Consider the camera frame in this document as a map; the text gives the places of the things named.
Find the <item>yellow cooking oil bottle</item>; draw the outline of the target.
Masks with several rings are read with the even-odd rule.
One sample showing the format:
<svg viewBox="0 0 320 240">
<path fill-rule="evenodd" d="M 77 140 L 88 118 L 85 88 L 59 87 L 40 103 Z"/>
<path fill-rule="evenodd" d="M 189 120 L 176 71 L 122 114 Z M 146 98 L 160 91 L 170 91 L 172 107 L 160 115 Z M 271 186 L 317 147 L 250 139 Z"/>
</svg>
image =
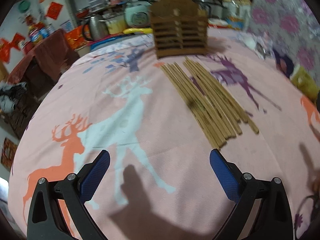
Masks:
<svg viewBox="0 0 320 240">
<path fill-rule="evenodd" d="M 30 25 L 29 27 L 29 38 L 30 41 L 36 45 L 40 43 L 43 40 L 43 36 L 41 35 L 39 29 L 37 28 L 36 25 Z"/>
</svg>

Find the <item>table with red cover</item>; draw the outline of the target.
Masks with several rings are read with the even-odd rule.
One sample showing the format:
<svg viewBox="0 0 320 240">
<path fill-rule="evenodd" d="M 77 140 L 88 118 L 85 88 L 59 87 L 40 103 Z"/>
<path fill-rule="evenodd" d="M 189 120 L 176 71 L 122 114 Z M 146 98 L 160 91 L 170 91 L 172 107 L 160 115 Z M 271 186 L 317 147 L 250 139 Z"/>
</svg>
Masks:
<svg viewBox="0 0 320 240">
<path fill-rule="evenodd" d="M 61 76 L 62 67 L 68 68 L 79 59 L 65 34 L 64 30 L 58 29 L 37 44 L 11 71 L 8 83 L 26 82 L 35 96 L 53 87 Z"/>
</svg>

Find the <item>yellow small frying pan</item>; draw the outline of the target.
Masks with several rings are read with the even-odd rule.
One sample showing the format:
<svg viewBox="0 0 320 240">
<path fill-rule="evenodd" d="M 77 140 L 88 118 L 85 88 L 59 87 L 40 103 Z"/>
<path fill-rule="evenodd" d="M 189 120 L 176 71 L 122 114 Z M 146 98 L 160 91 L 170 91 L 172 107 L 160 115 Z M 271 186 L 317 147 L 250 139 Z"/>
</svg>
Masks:
<svg viewBox="0 0 320 240">
<path fill-rule="evenodd" d="M 153 30 L 151 28 L 127 28 L 123 31 L 123 34 L 152 34 Z"/>
</svg>

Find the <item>stainless steel electric kettle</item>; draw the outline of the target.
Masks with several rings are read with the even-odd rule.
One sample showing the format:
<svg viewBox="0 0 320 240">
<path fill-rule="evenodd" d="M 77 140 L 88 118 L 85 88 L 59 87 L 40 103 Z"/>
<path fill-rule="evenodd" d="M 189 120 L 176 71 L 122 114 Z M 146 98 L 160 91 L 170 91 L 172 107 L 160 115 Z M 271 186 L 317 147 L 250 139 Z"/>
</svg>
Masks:
<svg viewBox="0 0 320 240">
<path fill-rule="evenodd" d="M 99 41 L 108 35 L 106 22 L 101 15 L 90 16 L 82 26 L 82 36 L 86 41 Z"/>
</svg>

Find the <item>black silver pressure cooker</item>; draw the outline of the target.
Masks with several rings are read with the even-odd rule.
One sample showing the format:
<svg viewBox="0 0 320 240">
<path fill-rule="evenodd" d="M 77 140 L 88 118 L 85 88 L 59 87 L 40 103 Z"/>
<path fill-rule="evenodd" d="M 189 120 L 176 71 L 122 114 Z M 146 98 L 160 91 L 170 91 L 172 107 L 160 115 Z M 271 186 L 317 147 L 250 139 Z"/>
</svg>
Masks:
<svg viewBox="0 0 320 240">
<path fill-rule="evenodd" d="M 222 0 L 192 0 L 207 12 L 208 18 L 223 18 L 224 6 Z"/>
</svg>

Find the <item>yellow enamel pot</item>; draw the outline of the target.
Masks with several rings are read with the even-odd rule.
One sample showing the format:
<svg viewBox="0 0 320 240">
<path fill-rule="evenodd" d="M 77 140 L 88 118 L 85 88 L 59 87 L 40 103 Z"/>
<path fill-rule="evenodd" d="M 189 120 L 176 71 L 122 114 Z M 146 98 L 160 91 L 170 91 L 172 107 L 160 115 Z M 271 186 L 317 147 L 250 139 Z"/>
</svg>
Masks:
<svg viewBox="0 0 320 240">
<path fill-rule="evenodd" d="M 122 33 L 127 28 L 127 24 L 123 16 L 113 17 L 105 22 L 110 35 Z"/>
</svg>

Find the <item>red gift bag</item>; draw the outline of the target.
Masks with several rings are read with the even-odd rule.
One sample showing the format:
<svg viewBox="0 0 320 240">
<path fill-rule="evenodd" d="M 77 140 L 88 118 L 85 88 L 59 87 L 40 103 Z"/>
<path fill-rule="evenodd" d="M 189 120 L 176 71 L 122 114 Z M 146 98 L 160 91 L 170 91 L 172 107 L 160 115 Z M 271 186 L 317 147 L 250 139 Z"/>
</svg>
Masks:
<svg viewBox="0 0 320 240">
<path fill-rule="evenodd" d="M 81 25 L 72 31 L 65 33 L 65 38 L 73 50 L 86 46 L 89 43 L 82 34 L 83 27 L 84 26 Z"/>
</svg>

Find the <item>pink deer-print tablecloth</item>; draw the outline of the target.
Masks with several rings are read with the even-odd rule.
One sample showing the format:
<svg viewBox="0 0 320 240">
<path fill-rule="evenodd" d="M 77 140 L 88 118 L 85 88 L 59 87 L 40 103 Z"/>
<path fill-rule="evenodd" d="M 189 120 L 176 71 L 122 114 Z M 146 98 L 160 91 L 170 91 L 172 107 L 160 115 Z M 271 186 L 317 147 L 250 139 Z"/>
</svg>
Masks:
<svg viewBox="0 0 320 240">
<path fill-rule="evenodd" d="M 310 225 L 319 180 L 319 113 L 272 60 L 260 60 L 226 30 L 209 33 L 209 70 L 257 125 L 228 140 L 222 155 L 255 178 L 279 177 L 297 234 Z M 163 64 L 151 36 L 107 46 L 76 61 L 31 118 L 17 148 L 8 206 L 27 229 L 37 181 L 77 173 L 102 150 L 110 168 L 89 213 L 109 239 L 212 239 L 231 212 L 210 163 L 212 146 Z"/>
</svg>

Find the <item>white refrigerator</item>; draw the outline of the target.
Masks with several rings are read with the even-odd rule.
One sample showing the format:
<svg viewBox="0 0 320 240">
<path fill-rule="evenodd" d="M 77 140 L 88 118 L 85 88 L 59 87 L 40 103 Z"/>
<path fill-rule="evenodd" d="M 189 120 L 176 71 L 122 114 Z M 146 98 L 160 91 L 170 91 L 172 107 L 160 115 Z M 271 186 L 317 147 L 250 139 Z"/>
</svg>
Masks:
<svg viewBox="0 0 320 240">
<path fill-rule="evenodd" d="M 63 29 L 66 33 L 79 26 L 75 0 L 39 0 L 44 13 L 44 20 L 55 30 Z"/>
</svg>

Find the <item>mint green rice cooker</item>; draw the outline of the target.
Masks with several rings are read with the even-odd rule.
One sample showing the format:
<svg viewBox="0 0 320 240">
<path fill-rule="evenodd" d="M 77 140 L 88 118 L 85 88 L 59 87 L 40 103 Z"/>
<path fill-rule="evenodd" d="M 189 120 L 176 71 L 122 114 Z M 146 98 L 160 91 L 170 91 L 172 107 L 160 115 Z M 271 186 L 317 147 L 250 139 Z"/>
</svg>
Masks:
<svg viewBox="0 0 320 240">
<path fill-rule="evenodd" d="M 128 3 L 124 10 L 125 21 L 131 28 L 146 28 L 150 26 L 151 3 L 147 1 L 134 1 Z"/>
</svg>

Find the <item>brown wooden utensil holder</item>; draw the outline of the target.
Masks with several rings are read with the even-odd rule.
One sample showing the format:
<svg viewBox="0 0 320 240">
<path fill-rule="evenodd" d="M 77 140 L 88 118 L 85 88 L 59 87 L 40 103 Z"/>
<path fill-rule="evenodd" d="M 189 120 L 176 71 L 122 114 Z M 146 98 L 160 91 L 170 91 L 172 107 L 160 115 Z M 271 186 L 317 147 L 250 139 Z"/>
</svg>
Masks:
<svg viewBox="0 0 320 240">
<path fill-rule="evenodd" d="M 207 53 L 207 12 L 192 0 L 159 0 L 150 7 L 157 57 Z"/>
</svg>

